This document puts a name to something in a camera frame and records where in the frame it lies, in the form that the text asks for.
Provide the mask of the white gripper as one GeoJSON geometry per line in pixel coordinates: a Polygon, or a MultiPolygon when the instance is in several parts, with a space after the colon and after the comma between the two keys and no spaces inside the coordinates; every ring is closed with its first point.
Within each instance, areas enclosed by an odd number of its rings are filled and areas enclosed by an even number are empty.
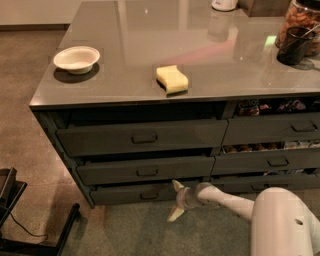
{"type": "Polygon", "coordinates": [[[184,185],[177,180],[173,180],[172,184],[174,190],[177,192],[177,206],[172,207],[167,218],[168,222],[176,221],[184,213],[184,210],[202,206],[202,202],[198,199],[199,189],[197,187],[184,187],[184,185]]]}

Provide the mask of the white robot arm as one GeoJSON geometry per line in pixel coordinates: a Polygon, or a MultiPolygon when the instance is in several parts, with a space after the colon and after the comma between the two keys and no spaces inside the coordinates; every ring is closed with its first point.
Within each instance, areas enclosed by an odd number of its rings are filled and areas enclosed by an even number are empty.
{"type": "Polygon", "coordinates": [[[271,187],[254,200],[225,193],[210,183],[186,187],[173,182],[176,203],[167,220],[185,211],[218,203],[251,223],[250,256],[316,256],[320,253],[320,221],[291,191],[271,187]]]}

